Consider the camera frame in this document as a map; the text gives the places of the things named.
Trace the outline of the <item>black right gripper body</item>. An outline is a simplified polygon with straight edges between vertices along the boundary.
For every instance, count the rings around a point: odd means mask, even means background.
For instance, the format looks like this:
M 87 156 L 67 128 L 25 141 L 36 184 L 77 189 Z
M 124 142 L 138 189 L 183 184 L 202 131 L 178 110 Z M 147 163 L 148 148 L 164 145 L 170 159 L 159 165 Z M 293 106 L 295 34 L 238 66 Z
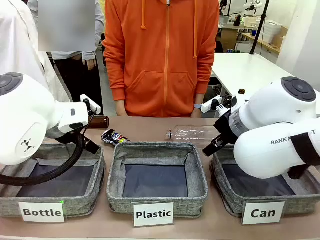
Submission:
M 234 145 L 239 138 L 233 133 L 230 127 L 230 115 L 231 112 L 227 111 L 213 125 L 216 128 L 216 130 L 220 133 L 220 135 L 213 140 L 213 144 L 216 148 L 223 148 L 227 144 Z

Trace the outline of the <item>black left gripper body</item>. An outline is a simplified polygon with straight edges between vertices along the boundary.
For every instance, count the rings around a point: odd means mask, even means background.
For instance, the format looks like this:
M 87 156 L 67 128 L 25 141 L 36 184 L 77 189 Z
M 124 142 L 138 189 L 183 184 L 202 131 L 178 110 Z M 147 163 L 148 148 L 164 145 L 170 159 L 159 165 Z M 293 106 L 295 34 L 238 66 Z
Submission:
M 100 146 L 94 143 L 92 140 L 84 136 L 83 134 L 80 135 L 80 153 L 82 154 L 83 151 L 87 151 L 91 154 L 96 154 L 100 150 Z

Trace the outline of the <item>orange person's right hand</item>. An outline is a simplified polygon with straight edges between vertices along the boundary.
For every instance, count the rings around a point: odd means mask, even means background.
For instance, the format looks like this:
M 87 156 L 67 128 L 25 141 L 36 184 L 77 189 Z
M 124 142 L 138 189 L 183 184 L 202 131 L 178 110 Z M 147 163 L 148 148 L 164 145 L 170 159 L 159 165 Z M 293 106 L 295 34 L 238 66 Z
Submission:
M 124 100 L 116 100 L 115 101 L 115 111 L 117 116 L 119 117 L 127 117 L 128 114 L 125 108 L 125 101 Z

